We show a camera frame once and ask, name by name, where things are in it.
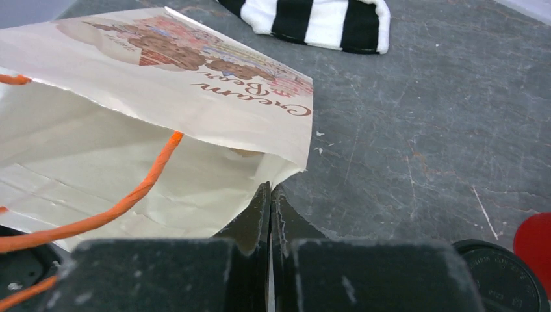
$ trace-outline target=orange twisted paper handle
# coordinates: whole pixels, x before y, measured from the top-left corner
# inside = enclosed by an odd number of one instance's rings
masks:
[[[0,75],[0,83],[7,83],[10,85],[24,85],[31,82],[31,79],[19,75],[16,77]],[[104,213],[91,216],[84,220],[60,226],[56,229],[50,229],[47,231],[38,231],[30,234],[17,235],[12,237],[0,237],[0,254],[6,252],[12,252],[14,250],[21,250],[26,248],[36,247],[49,242],[57,241],[59,239],[65,239],[74,235],[78,235],[93,229],[100,228],[105,224],[113,221],[117,217],[126,213],[137,202],[139,202],[148,192],[153,188],[154,184],[159,179],[164,166],[168,162],[170,155],[174,151],[183,138],[182,133],[175,131],[170,137],[165,147],[160,152],[157,159],[153,163],[153,166],[147,173],[146,178],[132,191],[120,200],[113,208],[105,211]],[[6,207],[0,206],[0,213],[8,211]],[[37,294],[40,294],[54,286],[57,280],[56,276],[47,278],[40,283],[29,287],[28,289],[17,292],[8,298],[0,300],[0,312],[4,312],[7,309],[23,302]]]

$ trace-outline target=black stripe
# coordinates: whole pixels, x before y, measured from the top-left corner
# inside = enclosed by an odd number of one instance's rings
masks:
[[[344,52],[377,53],[379,42],[379,17],[376,5],[358,0],[348,0],[348,10],[342,28],[340,47]]]
[[[314,0],[278,0],[272,35],[285,41],[304,44]]]
[[[245,4],[245,0],[218,0],[228,11],[241,18],[241,8]]]

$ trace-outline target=black cap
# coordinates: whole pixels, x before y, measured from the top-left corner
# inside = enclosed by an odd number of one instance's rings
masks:
[[[454,248],[467,262],[487,312],[550,312],[543,286],[515,254],[476,239]]]

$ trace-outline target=table surface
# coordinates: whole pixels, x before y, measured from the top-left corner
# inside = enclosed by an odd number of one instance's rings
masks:
[[[61,18],[166,5],[311,76],[308,171],[284,186],[329,237],[512,248],[551,211],[551,27],[488,0],[387,4],[386,55],[256,35],[215,0],[80,0]]]

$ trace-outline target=striped fabric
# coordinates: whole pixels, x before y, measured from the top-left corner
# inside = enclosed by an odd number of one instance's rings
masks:
[[[338,49],[384,54],[391,13],[385,0],[217,0],[257,34]]]

